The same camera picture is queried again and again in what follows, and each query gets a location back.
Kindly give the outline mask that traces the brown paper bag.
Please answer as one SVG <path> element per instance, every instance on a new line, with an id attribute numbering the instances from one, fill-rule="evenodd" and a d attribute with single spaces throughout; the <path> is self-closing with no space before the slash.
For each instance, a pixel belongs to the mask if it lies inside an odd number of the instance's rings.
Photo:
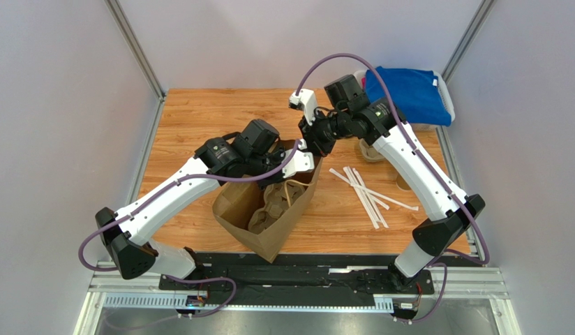
<path id="1" fill-rule="evenodd" d="M 213 215 L 237 241 L 273 263 L 315 195 L 323 158 L 314 169 L 261 189 L 255 182 L 228 183 L 213 204 Z"/>

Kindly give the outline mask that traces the cardboard cup carrier tray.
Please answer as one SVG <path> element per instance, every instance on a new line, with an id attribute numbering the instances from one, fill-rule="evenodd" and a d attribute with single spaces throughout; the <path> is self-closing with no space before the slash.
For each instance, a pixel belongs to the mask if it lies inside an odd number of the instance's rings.
<path id="1" fill-rule="evenodd" d="M 369 163 L 378 163 L 380 161 L 385 161 L 386 158 L 379 153 L 374 147 L 367 144 L 364 139 L 359 140 L 359 150 L 363 159 Z"/>

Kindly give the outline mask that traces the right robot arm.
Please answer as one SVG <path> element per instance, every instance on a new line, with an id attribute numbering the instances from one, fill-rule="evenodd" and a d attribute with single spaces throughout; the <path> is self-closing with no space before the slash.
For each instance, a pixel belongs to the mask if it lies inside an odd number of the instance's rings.
<path id="1" fill-rule="evenodd" d="M 370 101 L 353 75 L 324 90 L 332 106 L 328 112 L 319 107 L 312 90 L 298 89 L 289 98 L 289 106 L 304 113 L 299 129 L 308 150 L 325 157 L 339 139 L 363 140 L 395 167 L 426 212 L 426 220 L 412 231 L 412 241 L 389 266 L 390 283 L 407 287 L 470 227 L 484 209 L 484 199 L 468 195 L 438 167 L 387 98 Z"/>

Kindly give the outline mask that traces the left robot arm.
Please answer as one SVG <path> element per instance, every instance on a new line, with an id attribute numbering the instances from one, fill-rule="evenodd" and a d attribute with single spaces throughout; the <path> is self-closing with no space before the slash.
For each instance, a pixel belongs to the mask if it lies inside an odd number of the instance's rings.
<path id="1" fill-rule="evenodd" d="M 96 214 L 97 235 L 114 270 L 129 280 L 147 272 L 186 278 L 197 267 L 191 251 L 153 241 L 154 234 L 181 210 L 227 182 L 281 181 L 283 168 L 304 140 L 286 149 L 278 131 L 255 119 L 241 132 L 207 140 L 171 177 L 134 203 Z"/>

